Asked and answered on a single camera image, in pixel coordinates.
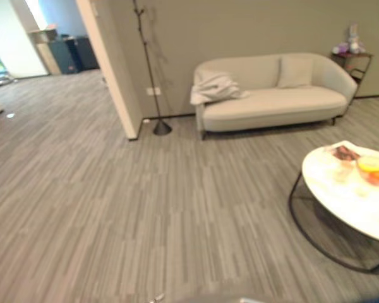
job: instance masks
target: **yellow fruit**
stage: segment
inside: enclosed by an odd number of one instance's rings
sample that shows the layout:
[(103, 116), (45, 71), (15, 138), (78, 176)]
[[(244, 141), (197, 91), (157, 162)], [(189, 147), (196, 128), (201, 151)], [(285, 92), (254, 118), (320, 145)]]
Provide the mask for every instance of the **yellow fruit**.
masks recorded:
[(363, 156), (358, 160), (358, 167), (364, 172), (379, 172), (379, 158)]

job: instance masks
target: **stuffed toy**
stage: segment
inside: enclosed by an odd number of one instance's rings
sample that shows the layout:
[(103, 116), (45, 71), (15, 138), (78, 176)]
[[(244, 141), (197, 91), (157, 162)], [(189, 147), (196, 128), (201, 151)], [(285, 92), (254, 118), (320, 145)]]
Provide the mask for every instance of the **stuffed toy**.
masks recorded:
[(348, 43), (343, 42), (333, 48), (333, 54), (342, 54), (350, 52), (351, 54), (362, 54), (366, 49), (362, 42), (359, 41), (358, 24), (354, 23), (349, 27)]

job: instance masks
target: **white cloth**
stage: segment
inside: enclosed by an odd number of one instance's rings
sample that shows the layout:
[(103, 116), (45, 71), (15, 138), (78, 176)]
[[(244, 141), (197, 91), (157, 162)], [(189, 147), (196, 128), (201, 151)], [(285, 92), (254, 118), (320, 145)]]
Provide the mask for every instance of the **white cloth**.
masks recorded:
[(199, 83), (192, 87), (191, 104), (200, 105), (209, 102), (245, 98), (249, 92), (240, 90), (229, 73), (203, 70), (197, 75)]

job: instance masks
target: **round coffee table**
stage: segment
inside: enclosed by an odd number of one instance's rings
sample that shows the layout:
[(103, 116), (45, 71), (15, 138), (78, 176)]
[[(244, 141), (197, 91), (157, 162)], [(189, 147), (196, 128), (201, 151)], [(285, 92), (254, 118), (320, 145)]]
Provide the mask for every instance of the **round coffee table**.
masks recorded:
[[(344, 145), (356, 153), (379, 157), (379, 152), (361, 148), (343, 141), (332, 148)], [(351, 270), (361, 273), (379, 274), (379, 263), (371, 268), (362, 268), (344, 262), (330, 254), (315, 242), (300, 224), (294, 211), (294, 192), (303, 176), (304, 182), (316, 200), (333, 216), (360, 233), (379, 241), (379, 186), (366, 182), (356, 167), (343, 180), (335, 177), (340, 169), (340, 160), (321, 147), (311, 151), (303, 160), (302, 170), (289, 195), (289, 209), (301, 233), (326, 257)]]

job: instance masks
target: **black metal table frame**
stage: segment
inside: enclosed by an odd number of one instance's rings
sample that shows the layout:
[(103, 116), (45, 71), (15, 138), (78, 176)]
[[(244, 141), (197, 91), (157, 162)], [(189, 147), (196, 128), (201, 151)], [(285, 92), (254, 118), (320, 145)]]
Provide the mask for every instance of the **black metal table frame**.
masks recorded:
[(322, 254), (324, 254), (327, 258), (331, 259), (332, 261), (340, 264), (341, 266), (345, 267), (345, 268), (348, 268), (350, 270), (354, 270), (354, 271), (358, 271), (360, 273), (366, 273), (366, 274), (372, 274), (372, 275), (379, 275), (379, 264), (375, 265), (374, 267), (372, 268), (362, 268), (362, 267), (357, 267), (357, 266), (354, 266), (354, 265), (351, 265), (351, 264), (348, 264), (338, 258), (336, 258), (335, 256), (331, 255), (329, 252), (327, 252), (326, 250), (324, 250), (324, 248), (322, 248), (322, 246), (318, 245), (309, 235), (308, 233), (302, 228), (302, 225), (300, 224), (300, 222), (298, 221), (297, 217), (296, 217), (296, 214), (294, 212), (294, 209), (293, 209), (293, 194), (299, 184), (299, 181), (300, 179), (302, 178), (302, 172), (299, 173), (298, 175), (298, 178), (296, 179), (296, 182), (295, 184), (293, 185), (293, 188), (292, 188), (292, 191), (289, 195), (289, 199), (288, 199), (288, 205), (289, 205), (289, 210), (291, 211), (291, 215), (293, 217), (293, 220), (295, 221), (295, 224), (296, 226), (298, 227), (299, 231), (302, 233), (302, 235), (306, 238), (306, 240), (308, 240), (310, 242), (311, 245), (313, 245), (318, 251), (320, 251)]
[[(356, 88), (355, 94), (354, 94), (354, 96), (351, 99), (351, 102), (349, 104), (349, 105), (352, 105), (352, 103), (354, 103), (354, 99), (356, 98), (358, 90), (361, 87), (361, 84), (364, 81), (366, 74), (369, 71), (369, 68), (371, 67), (372, 60), (373, 60), (373, 54), (366, 53), (363, 56), (359, 55), (359, 54), (355, 54), (355, 55), (351, 54), (350, 56), (341, 56), (340, 54), (332, 54), (332, 57), (342, 60), (342, 63), (341, 63), (342, 69), (344, 71), (348, 72), (348, 74), (351, 76), (351, 78), (353, 78), (354, 81), (356, 82), (356, 84), (358, 85)], [(349, 62), (349, 60), (354, 59), (354, 58), (355, 59), (356, 58), (368, 58), (368, 62), (366, 63), (366, 67), (363, 70), (359, 69), (359, 68), (353, 68), (352, 70), (348, 71), (347, 70), (347, 63)], [(356, 72), (361, 73), (361, 77), (354, 76), (353, 74)]]

